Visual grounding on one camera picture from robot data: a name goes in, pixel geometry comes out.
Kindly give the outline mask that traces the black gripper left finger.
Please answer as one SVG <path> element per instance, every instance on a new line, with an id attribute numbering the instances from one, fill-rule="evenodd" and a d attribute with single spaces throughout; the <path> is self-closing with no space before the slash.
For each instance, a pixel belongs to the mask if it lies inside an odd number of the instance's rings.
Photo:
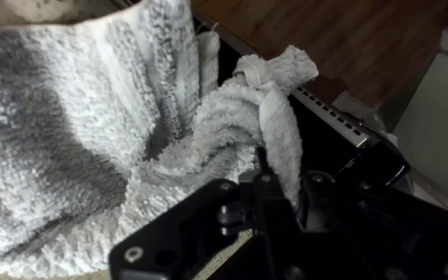
<path id="1" fill-rule="evenodd" d="M 191 280 L 214 256 L 256 229 L 259 194 L 280 192 L 264 148 L 247 181 L 213 180 L 116 243 L 110 280 Z"/>

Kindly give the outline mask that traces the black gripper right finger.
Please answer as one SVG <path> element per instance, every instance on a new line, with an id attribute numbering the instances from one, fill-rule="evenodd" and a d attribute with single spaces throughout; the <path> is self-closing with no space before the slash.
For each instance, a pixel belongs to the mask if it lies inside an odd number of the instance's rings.
<path id="1" fill-rule="evenodd" d="M 448 280 L 448 211 L 365 183 L 309 172 L 304 194 L 346 242 L 359 280 Z"/>

